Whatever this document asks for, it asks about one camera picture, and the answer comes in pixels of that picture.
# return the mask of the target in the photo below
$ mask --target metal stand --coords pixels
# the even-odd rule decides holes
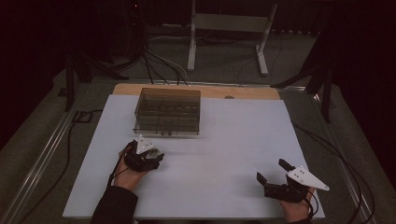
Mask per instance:
[[[75,101],[74,72],[78,75],[80,82],[90,83],[93,76],[90,72],[88,64],[105,72],[109,77],[118,80],[127,80],[128,77],[120,76],[118,73],[93,60],[82,52],[70,50],[66,56],[66,108],[69,111]]]
[[[305,91],[308,94],[317,94],[323,86],[321,114],[328,123],[330,123],[329,105],[333,72],[337,69],[337,64],[341,64],[340,55],[345,47],[345,39],[347,38],[346,32],[340,32],[340,30],[347,30],[341,28],[342,26],[347,27],[343,11],[348,12],[348,10],[343,8],[343,5],[335,6],[332,9],[332,15],[306,57],[299,74],[281,83],[270,85],[273,88],[282,89],[302,78],[312,76],[305,87]]]
[[[195,2],[192,0],[191,9],[191,42],[187,69],[195,69],[195,29],[244,31],[262,33],[262,42],[256,46],[257,59],[262,75],[268,75],[267,65],[264,58],[264,47],[271,31],[271,26],[276,13],[277,4],[273,4],[268,17],[247,17],[218,14],[195,13]]]

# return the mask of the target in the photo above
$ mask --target clear plastic box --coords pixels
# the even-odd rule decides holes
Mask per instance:
[[[200,111],[200,91],[144,88],[134,112],[134,132],[198,135]]]

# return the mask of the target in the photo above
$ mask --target white tabletop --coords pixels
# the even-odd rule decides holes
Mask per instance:
[[[138,138],[133,132],[137,100],[133,95],[109,96],[64,217],[92,216],[118,152]],[[286,183],[286,171],[277,165],[280,158],[307,167],[283,101],[202,98],[200,130],[190,138],[146,136],[164,158],[138,186],[134,216],[283,217],[278,202],[265,198],[256,180],[260,172],[269,183]],[[315,217],[324,217],[320,203]]]

